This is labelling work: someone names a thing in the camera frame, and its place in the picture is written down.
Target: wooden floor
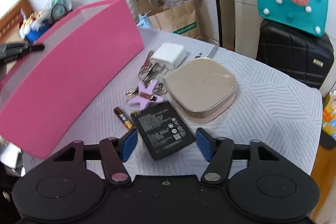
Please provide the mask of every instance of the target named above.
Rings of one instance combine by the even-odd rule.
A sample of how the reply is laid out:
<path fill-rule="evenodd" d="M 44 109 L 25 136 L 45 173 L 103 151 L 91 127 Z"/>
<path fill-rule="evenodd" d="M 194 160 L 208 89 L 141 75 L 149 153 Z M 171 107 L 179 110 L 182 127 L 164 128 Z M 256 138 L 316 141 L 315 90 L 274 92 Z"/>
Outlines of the wooden floor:
<path fill-rule="evenodd" d="M 336 174 L 336 148 L 327 150 L 319 145 L 311 177 L 316 181 L 320 188 L 320 200 L 311 216 L 315 219 L 321 209 L 330 188 L 334 182 Z"/>

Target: table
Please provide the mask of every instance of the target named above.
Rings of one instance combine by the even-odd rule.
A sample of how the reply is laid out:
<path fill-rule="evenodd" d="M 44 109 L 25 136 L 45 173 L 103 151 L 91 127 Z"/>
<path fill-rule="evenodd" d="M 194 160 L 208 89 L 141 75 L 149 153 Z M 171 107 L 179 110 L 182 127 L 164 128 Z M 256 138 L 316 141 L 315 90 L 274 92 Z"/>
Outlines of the table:
<path fill-rule="evenodd" d="M 184 45 L 187 60 L 201 54 L 207 57 L 212 44 L 152 29 L 140 29 L 145 48 L 100 92 L 63 136 L 54 152 L 74 140 L 96 144 L 101 139 L 122 137 L 126 130 L 113 109 L 121 107 L 127 114 L 137 106 L 125 103 L 125 91 L 136 86 L 137 74 L 149 50 L 164 42 Z M 248 144 L 259 139 L 310 174 L 318 148 L 322 121 L 322 97 L 284 73 L 235 52 L 219 48 L 213 60 L 231 71 L 237 80 L 234 103 L 219 117 L 207 124 L 191 122 L 183 116 L 193 133 L 203 127 L 213 137 L 228 137 L 235 143 Z M 26 171 L 42 160 L 23 154 Z M 200 177 L 207 163 L 196 143 L 153 161 L 141 138 L 124 164 L 132 179 L 135 175 L 191 175 Z M 229 176 L 246 167 L 246 161 L 235 161 Z M 88 161 L 87 168 L 104 177 L 101 164 Z"/>

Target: starfish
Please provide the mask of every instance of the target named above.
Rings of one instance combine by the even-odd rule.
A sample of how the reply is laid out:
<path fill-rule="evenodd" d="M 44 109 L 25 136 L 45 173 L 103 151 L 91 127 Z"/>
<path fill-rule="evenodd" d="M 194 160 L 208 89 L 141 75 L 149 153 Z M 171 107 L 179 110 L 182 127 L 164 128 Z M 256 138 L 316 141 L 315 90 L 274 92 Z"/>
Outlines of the starfish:
<path fill-rule="evenodd" d="M 146 88 L 145 85 L 144 85 L 144 83 L 141 82 L 141 81 L 138 84 L 139 93 L 142 92 L 142 93 L 145 93 L 145 94 L 148 94 L 148 95 L 154 95 L 156 97 L 155 101 L 151 101 L 150 99 L 147 99 L 145 97 L 137 95 L 136 97 L 134 97 L 133 99 L 131 99 L 129 101 L 129 103 L 130 104 L 140 104 L 140 110 L 144 110 L 145 108 L 147 108 L 150 103 L 155 103 L 155 104 L 161 103 L 163 101 L 163 98 L 161 96 L 155 95 L 153 93 L 153 90 L 155 89 L 155 87 L 156 87 L 157 84 L 158 84 L 157 80 L 152 81 L 149 84 L 148 88 Z"/>

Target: blue container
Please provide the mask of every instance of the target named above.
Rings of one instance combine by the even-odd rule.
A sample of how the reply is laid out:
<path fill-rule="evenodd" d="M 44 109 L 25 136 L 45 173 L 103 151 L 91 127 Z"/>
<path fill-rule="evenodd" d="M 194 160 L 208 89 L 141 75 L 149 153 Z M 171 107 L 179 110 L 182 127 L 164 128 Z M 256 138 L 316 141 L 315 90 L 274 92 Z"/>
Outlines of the blue container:
<path fill-rule="evenodd" d="M 26 39 L 28 40 L 29 43 L 34 43 L 35 40 L 37 40 L 41 35 L 43 35 L 50 27 L 50 24 L 48 20 L 42 21 L 42 28 L 39 29 L 38 31 L 30 31 L 26 35 Z"/>

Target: green label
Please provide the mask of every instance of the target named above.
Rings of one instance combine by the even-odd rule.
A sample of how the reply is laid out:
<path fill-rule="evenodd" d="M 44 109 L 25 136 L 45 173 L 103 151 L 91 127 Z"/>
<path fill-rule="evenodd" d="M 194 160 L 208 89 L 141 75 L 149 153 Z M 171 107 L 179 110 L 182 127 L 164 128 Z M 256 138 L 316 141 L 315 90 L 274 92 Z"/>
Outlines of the green label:
<path fill-rule="evenodd" d="M 177 33 L 177 34 L 183 34 L 185 32 L 189 32 L 192 29 L 195 29 L 197 27 L 197 23 L 194 22 L 192 24 L 186 25 L 184 27 L 182 27 L 181 29 L 178 29 L 177 31 L 174 31 L 173 33 Z"/>

